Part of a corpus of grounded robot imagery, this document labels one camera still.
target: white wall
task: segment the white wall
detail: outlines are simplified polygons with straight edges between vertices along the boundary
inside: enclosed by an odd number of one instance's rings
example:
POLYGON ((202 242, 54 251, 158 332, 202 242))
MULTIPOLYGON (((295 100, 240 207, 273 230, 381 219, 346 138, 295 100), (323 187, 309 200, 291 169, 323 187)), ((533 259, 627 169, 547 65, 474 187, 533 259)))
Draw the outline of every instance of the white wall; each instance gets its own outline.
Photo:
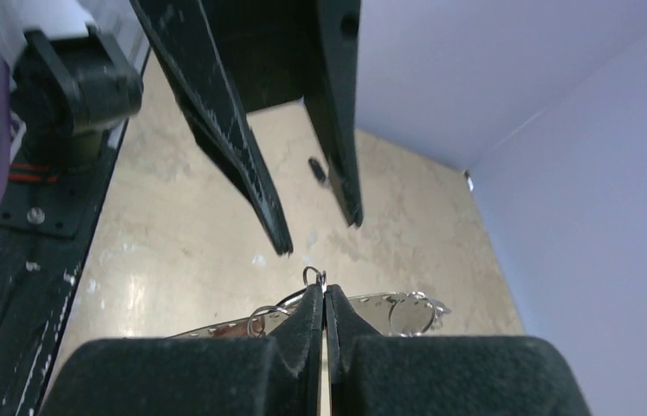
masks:
POLYGON ((459 169, 647 31, 647 0, 363 0, 357 122, 459 169))
POLYGON ((471 170, 528 332, 597 415, 647 415, 647 35, 471 170))

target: small black object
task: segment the small black object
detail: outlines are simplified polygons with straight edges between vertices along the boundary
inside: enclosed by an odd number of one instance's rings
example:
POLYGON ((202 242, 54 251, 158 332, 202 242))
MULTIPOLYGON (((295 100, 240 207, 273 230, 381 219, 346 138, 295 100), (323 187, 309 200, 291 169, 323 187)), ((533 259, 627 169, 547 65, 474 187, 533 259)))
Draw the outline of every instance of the small black object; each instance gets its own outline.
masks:
POLYGON ((51 42, 39 30, 25 38, 10 98, 27 125, 28 162, 63 169, 91 166, 104 132, 139 111, 139 73, 113 36, 94 27, 76 39, 51 42))
POLYGON ((316 158, 311 157, 307 160, 307 164, 310 166, 310 170, 313 171, 315 180, 321 185, 325 184, 328 178, 326 177, 326 173, 323 172, 323 166, 320 165, 320 162, 316 158))
POLYGON ((199 147, 249 201, 278 255, 293 242, 246 113, 304 99, 349 225, 359 0, 132 0, 199 147))
POLYGON ((93 341, 40 414, 317 415, 323 328, 336 415, 588 415, 555 348, 526 336, 386 337, 343 290, 307 287, 264 338, 93 341))

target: screw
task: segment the screw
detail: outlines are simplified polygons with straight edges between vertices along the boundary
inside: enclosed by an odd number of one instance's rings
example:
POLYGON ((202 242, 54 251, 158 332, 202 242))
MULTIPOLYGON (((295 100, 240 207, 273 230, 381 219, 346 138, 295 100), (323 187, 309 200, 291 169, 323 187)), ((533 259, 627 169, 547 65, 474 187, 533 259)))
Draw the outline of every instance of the screw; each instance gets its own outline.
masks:
POLYGON ((34 207, 27 211, 27 222, 30 224, 39 225, 45 222, 45 212, 40 208, 34 207))

